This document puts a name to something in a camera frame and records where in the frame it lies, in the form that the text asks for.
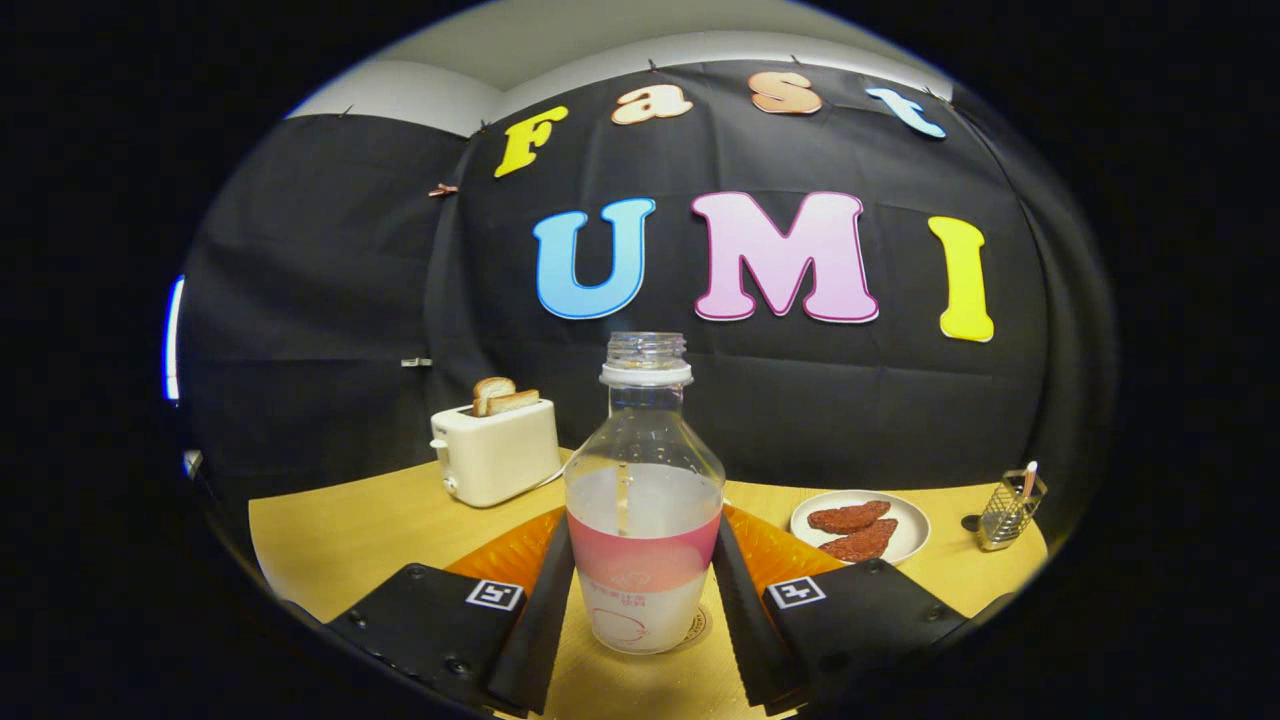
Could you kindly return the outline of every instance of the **ceiling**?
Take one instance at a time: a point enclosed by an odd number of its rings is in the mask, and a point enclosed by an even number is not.
[[[841,18],[787,0],[495,0],[413,33],[375,58],[435,65],[507,91],[604,50],[699,31],[815,37],[945,74]]]

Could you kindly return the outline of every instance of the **white toaster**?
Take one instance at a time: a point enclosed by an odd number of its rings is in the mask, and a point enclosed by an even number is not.
[[[431,436],[445,492],[472,507],[512,498],[561,469],[549,400],[488,418],[470,405],[443,410],[431,415]]]

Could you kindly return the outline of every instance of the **bottle neck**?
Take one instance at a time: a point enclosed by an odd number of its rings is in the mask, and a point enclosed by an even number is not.
[[[685,405],[685,386],[611,386],[609,416],[614,411],[663,410],[680,414]]]

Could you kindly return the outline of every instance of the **table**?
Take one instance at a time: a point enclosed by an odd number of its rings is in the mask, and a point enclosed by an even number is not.
[[[570,451],[562,450],[562,455],[567,460]],[[978,550],[973,534],[960,527],[963,516],[982,511],[995,486],[888,493],[915,503],[932,528],[928,544],[899,569],[968,618],[1019,589],[1047,559],[1034,521],[1018,542],[991,553]],[[829,491],[735,480],[724,484],[730,502],[783,529],[796,505],[824,492]],[[444,492],[439,465],[429,462],[340,486],[252,500],[248,512],[259,566],[271,588],[329,623],[406,564],[444,568],[563,503],[564,484],[557,479],[495,507],[470,507]],[[762,707],[746,705],[714,569],[701,605],[709,628],[696,642],[667,653],[626,656],[591,635],[575,575],[541,717],[767,717]]]

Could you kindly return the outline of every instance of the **utensil holder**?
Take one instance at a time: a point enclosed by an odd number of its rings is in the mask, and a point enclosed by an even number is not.
[[[1010,470],[1000,479],[996,491],[991,493],[987,507],[978,520],[978,546],[983,551],[1009,547],[1032,523],[1032,516],[1041,500],[1048,492],[1048,486],[1041,475],[1036,475],[1032,493],[1023,498],[1023,486],[1027,482],[1024,470]]]

